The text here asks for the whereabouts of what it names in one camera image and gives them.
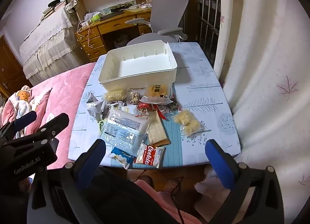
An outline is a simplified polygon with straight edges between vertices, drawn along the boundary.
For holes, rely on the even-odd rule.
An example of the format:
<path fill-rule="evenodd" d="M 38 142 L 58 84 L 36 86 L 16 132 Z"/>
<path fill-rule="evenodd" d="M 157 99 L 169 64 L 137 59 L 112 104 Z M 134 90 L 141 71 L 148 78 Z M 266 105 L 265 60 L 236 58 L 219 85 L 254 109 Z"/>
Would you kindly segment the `yellow barcode snack bag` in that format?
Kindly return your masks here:
<path fill-rule="evenodd" d="M 145 88 L 140 102 L 155 105 L 172 103 L 171 84 L 152 84 Z"/>

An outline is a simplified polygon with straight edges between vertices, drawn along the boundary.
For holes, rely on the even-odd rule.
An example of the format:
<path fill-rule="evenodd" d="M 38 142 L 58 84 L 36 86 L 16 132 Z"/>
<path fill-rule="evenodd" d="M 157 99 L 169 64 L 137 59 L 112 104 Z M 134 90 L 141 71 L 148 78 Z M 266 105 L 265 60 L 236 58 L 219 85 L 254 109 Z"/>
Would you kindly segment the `red white cookies packet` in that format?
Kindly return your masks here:
<path fill-rule="evenodd" d="M 137 158 L 134 162 L 136 164 L 159 168 L 164 152 L 165 147 L 157 147 L 142 143 L 139 147 Z"/>

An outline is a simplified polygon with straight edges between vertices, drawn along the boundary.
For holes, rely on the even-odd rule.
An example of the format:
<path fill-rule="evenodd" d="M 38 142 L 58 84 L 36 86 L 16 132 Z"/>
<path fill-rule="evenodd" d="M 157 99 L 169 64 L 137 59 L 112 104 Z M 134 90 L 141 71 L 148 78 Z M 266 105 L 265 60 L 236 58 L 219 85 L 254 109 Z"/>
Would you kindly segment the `white floral curtain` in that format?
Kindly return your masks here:
<path fill-rule="evenodd" d="M 309 198 L 309 17 L 299 0 L 221 0 L 214 70 L 240 161 L 275 168 L 293 222 Z"/>

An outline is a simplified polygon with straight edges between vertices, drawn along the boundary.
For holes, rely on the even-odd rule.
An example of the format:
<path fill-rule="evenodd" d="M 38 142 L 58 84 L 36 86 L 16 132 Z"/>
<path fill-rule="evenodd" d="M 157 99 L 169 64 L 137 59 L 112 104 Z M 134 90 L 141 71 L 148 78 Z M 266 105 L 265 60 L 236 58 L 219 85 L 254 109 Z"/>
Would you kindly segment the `clear bag yellow puffs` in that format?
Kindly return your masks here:
<path fill-rule="evenodd" d="M 173 117 L 175 123 L 182 126 L 183 134 L 188 137 L 202 129 L 201 123 L 189 110 L 182 110 Z"/>

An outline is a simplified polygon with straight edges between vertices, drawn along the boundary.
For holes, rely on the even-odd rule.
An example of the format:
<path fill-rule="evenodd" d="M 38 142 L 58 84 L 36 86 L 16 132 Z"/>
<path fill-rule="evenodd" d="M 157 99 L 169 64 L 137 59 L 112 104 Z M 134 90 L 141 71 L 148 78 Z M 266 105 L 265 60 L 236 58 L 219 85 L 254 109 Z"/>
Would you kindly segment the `grey office chair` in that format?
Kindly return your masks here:
<path fill-rule="evenodd" d="M 164 43 L 185 41 L 188 36 L 179 27 L 189 0 L 152 0 L 150 21 L 135 18 L 126 24 L 145 24 L 152 32 L 131 40 L 128 45 L 162 40 Z"/>

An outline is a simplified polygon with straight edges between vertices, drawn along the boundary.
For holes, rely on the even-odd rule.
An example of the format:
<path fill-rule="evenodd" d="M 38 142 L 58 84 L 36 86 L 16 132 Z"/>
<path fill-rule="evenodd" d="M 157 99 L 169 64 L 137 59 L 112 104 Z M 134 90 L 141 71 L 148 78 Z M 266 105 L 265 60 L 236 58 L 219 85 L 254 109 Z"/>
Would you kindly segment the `plush doll on bed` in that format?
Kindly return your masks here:
<path fill-rule="evenodd" d="M 32 93 L 30 87 L 24 85 L 19 91 L 15 92 L 8 98 L 14 106 L 16 119 L 21 118 L 32 110 L 29 104 L 31 97 Z"/>

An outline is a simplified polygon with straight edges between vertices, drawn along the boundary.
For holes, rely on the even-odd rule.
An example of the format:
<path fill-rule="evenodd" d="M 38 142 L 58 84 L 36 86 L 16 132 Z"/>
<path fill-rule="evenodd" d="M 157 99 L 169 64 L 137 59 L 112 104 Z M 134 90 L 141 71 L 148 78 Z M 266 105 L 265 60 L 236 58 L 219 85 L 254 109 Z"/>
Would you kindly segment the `beige wafer cracker packet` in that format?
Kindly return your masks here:
<path fill-rule="evenodd" d="M 149 143 L 156 147 L 171 144 L 157 111 L 149 112 L 148 121 L 147 134 Z"/>

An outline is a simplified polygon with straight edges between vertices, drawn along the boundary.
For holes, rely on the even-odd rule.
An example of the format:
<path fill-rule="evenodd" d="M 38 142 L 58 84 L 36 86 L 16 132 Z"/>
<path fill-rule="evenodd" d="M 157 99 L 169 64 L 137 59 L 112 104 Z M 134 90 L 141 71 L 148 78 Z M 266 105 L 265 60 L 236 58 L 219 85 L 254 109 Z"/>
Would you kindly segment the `white plastic storage bin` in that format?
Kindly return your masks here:
<path fill-rule="evenodd" d="M 177 68 L 169 43 L 143 42 L 109 51 L 98 81 L 107 91 L 172 84 Z"/>

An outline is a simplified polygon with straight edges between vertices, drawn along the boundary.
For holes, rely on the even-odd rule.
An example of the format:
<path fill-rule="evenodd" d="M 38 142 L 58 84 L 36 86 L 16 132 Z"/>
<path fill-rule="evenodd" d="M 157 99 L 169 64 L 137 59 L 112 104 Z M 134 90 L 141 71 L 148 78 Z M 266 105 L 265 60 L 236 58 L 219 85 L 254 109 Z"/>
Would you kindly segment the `clear bag pale floss roll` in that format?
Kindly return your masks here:
<path fill-rule="evenodd" d="M 104 100 L 109 103 L 124 100 L 126 97 L 127 97 L 126 90 L 108 91 L 103 96 Z"/>

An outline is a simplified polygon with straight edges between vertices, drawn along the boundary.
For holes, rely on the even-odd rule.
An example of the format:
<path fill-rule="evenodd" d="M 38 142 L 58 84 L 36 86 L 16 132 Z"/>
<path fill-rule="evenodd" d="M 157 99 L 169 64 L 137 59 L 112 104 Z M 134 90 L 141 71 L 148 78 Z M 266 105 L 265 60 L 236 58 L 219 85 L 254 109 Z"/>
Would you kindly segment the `blue white snack packet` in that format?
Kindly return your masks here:
<path fill-rule="evenodd" d="M 136 156 L 131 155 L 117 147 L 114 147 L 108 157 L 116 160 L 122 165 L 122 167 L 127 170 L 133 162 L 136 160 Z"/>

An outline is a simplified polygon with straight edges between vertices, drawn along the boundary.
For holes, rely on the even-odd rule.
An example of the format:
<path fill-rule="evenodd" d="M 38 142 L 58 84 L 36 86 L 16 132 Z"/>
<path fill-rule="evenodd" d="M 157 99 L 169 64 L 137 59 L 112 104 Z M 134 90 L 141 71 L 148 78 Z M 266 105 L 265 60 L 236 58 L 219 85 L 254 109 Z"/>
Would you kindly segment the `red dark candy wrappers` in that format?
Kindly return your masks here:
<path fill-rule="evenodd" d="M 179 104 L 172 102 L 167 105 L 148 104 L 140 102 L 137 105 L 138 116 L 149 116 L 151 112 L 157 112 L 163 120 L 169 120 L 173 115 L 180 111 Z"/>

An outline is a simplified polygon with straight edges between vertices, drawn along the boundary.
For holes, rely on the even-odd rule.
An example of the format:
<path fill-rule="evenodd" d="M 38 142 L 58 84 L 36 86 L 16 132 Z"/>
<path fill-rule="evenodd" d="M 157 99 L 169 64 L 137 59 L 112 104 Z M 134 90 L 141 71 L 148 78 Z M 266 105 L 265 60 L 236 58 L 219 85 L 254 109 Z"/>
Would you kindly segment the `clear bag brown nut clusters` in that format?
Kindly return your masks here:
<path fill-rule="evenodd" d="M 127 104 L 136 105 L 140 103 L 144 95 L 145 89 L 144 88 L 136 88 L 136 89 L 128 89 L 127 90 Z"/>

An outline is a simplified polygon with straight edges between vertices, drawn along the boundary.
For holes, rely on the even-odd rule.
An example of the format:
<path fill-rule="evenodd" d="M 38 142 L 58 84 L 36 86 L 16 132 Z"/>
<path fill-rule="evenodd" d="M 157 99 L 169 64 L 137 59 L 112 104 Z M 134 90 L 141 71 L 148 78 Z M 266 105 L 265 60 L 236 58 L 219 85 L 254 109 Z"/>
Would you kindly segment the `pink bed quilt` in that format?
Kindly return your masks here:
<path fill-rule="evenodd" d="M 69 116 L 69 125 L 59 133 L 56 138 L 59 140 L 56 155 L 57 160 L 49 165 L 48 169 L 61 168 L 68 159 L 69 142 L 83 91 L 88 82 L 95 63 L 89 63 L 70 71 L 63 72 L 35 85 L 32 88 L 32 99 L 43 97 L 36 108 L 37 119 L 24 130 L 25 135 L 36 132 L 46 124 L 48 117 L 60 113 Z"/>

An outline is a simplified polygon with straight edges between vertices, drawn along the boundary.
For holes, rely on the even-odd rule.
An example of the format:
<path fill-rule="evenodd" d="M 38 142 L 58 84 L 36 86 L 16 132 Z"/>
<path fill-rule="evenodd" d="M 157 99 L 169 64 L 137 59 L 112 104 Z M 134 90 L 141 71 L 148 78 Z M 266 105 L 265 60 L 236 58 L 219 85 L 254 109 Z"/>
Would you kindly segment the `cloth covered piano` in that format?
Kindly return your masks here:
<path fill-rule="evenodd" d="M 46 79 L 89 63 L 77 41 L 77 14 L 65 7 L 35 28 L 19 48 L 23 72 L 35 86 Z"/>

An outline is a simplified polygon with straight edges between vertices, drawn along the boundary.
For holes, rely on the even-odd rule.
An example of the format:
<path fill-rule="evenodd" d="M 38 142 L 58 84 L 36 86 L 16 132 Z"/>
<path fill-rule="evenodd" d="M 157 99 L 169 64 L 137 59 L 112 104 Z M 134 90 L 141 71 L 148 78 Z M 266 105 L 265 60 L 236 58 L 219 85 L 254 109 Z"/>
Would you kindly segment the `large white blue snack bag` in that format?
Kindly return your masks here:
<path fill-rule="evenodd" d="M 112 147 L 136 156 L 145 138 L 149 121 L 112 107 L 103 124 L 100 138 Z"/>

